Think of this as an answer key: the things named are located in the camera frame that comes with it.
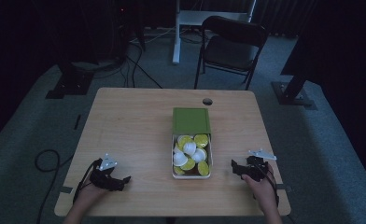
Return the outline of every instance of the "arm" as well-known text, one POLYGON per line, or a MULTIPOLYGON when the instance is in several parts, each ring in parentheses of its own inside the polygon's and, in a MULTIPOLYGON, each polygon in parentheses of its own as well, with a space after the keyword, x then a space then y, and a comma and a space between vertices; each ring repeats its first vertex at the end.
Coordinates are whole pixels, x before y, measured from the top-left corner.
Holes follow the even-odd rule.
MULTIPOLYGON (((271 173, 269 172, 267 175, 270 177, 270 179, 273 179, 273 168, 271 167, 271 165, 268 165, 268 169, 271 173)), ((259 207, 265 215, 266 223, 281 224, 282 218, 279 215, 279 211, 276 206, 274 189, 268 182, 268 180, 264 178, 260 182, 257 182, 250 178, 250 176, 248 175, 242 175, 242 178, 252 189, 256 200, 259 202, 259 207)))
POLYGON ((91 206, 107 193, 107 189, 95 187, 89 178, 85 181, 84 186, 86 187, 81 189, 63 224, 80 224, 81 219, 84 218, 91 206))

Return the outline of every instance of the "black stand base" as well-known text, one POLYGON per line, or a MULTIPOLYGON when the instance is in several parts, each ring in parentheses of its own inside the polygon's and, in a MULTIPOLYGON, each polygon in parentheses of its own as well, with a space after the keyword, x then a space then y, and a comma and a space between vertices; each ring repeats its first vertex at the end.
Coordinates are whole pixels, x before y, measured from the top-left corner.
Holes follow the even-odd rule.
POLYGON ((285 94, 285 90, 288 86, 287 82, 271 82, 271 85, 273 86, 278 102, 281 105, 303 105, 305 109, 317 110, 315 102, 308 99, 304 89, 301 89, 294 98, 291 98, 287 97, 285 94))
POLYGON ((91 85, 93 73, 76 71, 75 80, 62 74, 55 89, 49 91, 46 99, 63 99, 65 95, 85 95, 91 85))

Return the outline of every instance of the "tabletop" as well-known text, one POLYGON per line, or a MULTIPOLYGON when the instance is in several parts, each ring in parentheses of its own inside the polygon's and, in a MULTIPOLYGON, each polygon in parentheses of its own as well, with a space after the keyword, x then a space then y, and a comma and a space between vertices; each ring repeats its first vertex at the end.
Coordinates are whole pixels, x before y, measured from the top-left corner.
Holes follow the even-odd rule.
MULTIPOLYGON (((123 191, 108 192, 88 216, 260 216, 253 193, 231 167, 231 160, 245 165, 247 152, 260 148, 274 154, 251 91, 102 88, 63 183, 73 190, 60 193, 55 214, 67 214, 89 165, 108 153, 118 162, 112 176, 132 178, 123 191), (210 99, 212 105, 204 105, 203 99, 210 99), (207 179, 172 176, 174 107, 208 108, 213 167, 207 179)), ((269 163, 276 183, 282 184, 276 161, 269 163)), ((279 212, 288 215, 287 194, 279 189, 278 195, 279 212)))

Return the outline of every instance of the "black chair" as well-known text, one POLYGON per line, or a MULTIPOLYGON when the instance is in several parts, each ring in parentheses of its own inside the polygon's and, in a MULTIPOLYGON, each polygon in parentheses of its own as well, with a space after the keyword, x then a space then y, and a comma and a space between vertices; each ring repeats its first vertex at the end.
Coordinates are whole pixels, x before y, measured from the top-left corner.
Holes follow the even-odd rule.
POLYGON ((243 83, 246 83, 245 90, 247 90, 261 50, 267 41, 268 33, 266 30, 255 23, 211 16, 204 20, 201 32, 203 42, 198 59, 194 89, 197 89, 202 64, 203 73, 205 73, 206 67, 212 67, 246 76, 243 83), (207 44, 206 30, 214 34, 207 44))

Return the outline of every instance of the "green lid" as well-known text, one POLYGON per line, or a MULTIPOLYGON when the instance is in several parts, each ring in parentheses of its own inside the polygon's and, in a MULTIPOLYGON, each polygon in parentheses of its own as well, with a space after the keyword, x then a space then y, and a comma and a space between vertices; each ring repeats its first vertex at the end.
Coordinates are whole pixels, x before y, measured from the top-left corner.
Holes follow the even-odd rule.
POLYGON ((173 134, 210 133, 207 108, 174 108, 173 134))

